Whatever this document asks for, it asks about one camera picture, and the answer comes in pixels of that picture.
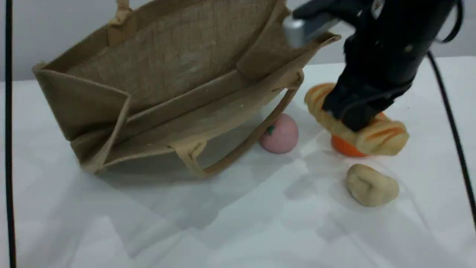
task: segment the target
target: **white tablecloth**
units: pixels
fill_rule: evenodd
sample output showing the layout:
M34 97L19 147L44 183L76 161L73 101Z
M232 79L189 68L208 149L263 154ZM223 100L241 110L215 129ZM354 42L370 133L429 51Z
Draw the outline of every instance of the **white tablecloth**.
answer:
M476 57L438 61L476 186ZM207 181L173 154L99 177L81 171L36 81L14 83L19 267L476 267L464 182L428 62L386 112L406 124L407 146L398 156L360 160L335 153L303 104L311 86L336 81L343 68L305 68L286 110L300 131L294 151L272 155L256 144ZM212 141L205 162L236 145L231 136L248 134L277 101ZM358 204L344 184L354 163L395 178L398 199L379 208Z

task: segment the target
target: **bag handle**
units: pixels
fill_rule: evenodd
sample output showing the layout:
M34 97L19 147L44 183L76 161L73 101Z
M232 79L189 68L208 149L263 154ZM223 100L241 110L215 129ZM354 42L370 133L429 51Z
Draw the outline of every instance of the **bag handle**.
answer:
M108 22L109 46L116 46L136 35L137 18L130 8L129 0L116 0L116 16Z
M246 152L261 137L261 135L278 119L278 117L283 113L283 111L293 99L298 88L299 86L297 88L289 87L286 91L286 94L281 99L276 108L273 110L273 112L257 128L255 128L255 130L248 136L248 138L246 138L233 151L228 153L228 155L223 157L215 164L205 169L202 169L197 162L197 157L203 152L205 146L207 145L206 141L200 141L194 144L179 145L175 147L177 155L182 159L184 164L200 178L206 178L213 174L221 172L229 165L231 165L235 160L237 160L244 152Z

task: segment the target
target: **toy bread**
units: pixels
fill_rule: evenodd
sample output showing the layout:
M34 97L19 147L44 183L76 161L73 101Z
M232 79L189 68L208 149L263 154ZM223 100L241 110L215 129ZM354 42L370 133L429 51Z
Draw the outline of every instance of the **toy bread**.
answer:
M396 155L403 149L409 135L401 122L379 114L366 127L353 132L340 120L323 111L324 100L334 86L334 83L326 83L311 88L304 99L309 112L319 124L366 155Z
M396 180L361 164L353 165L348 170L346 184L357 201L372 207L391 202L400 190Z

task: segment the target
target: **jute bag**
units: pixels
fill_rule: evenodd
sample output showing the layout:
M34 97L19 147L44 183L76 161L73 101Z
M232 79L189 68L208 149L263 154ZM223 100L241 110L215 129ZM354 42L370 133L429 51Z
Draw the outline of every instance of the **jute bag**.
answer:
M331 33L299 50L281 24L286 0L117 0L105 26L33 72L79 160L92 173L176 152L200 177L223 170L273 124L301 85L302 68ZM201 168L208 140L244 123L287 88L251 135Z

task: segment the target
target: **black cable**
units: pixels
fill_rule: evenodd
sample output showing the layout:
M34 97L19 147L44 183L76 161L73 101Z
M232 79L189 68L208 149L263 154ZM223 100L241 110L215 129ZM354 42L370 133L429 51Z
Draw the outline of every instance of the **black cable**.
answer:
M461 140L459 139L458 130L456 128L455 118L453 117L453 112L451 111L451 106L449 104L448 95L446 94L445 84L443 83L443 78L441 77L440 70L438 65L433 57L431 51L427 53L428 58L430 59L431 67L435 72L436 79L438 80L438 85L440 87L441 97L443 98L443 103L445 104L446 113L448 114L448 120L451 126L451 131L453 132L453 138L456 144L456 150L458 151L459 163L461 164L461 172L463 173L463 179L465 181L466 192L468 194L469 206L471 207L471 214L473 215L473 221L476 229L476 202L474 197L473 188L471 186L471 180L469 179L468 167L466 165L465 154L463 153L463 147L461 146Z
M452 41L459 33L461 30L461 26L463 25L463 20L464 20L464 7L463 7L463 0L458 0L456 3L456 22L455 25L453 26L453 29L449 33L446 38L443 40L437 40L438 43L448 43Z
M7 205L10 268L16 268L15 220L13 212L11 107L12 107L12 0L6 1L5 16L5 192Z

